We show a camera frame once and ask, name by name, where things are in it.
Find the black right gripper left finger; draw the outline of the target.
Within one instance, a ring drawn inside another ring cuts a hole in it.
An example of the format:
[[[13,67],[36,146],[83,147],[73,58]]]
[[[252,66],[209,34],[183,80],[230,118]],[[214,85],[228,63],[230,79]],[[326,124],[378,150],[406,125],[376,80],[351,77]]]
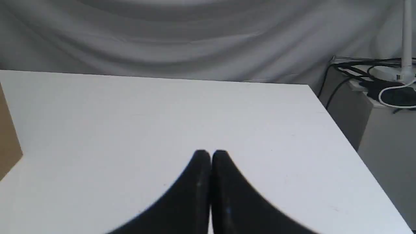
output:
[[[113,234],[206,234],[209,229],[211,158],[194,152],[171,187],[144,212]]]

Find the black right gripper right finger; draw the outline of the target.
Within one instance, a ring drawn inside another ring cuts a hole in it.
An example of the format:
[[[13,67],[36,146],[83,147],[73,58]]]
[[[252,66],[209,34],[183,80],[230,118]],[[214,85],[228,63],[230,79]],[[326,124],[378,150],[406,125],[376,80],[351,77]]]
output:
[[[215,234],[311,234],[264,199],[225,150],[212,157],[212,226]]]

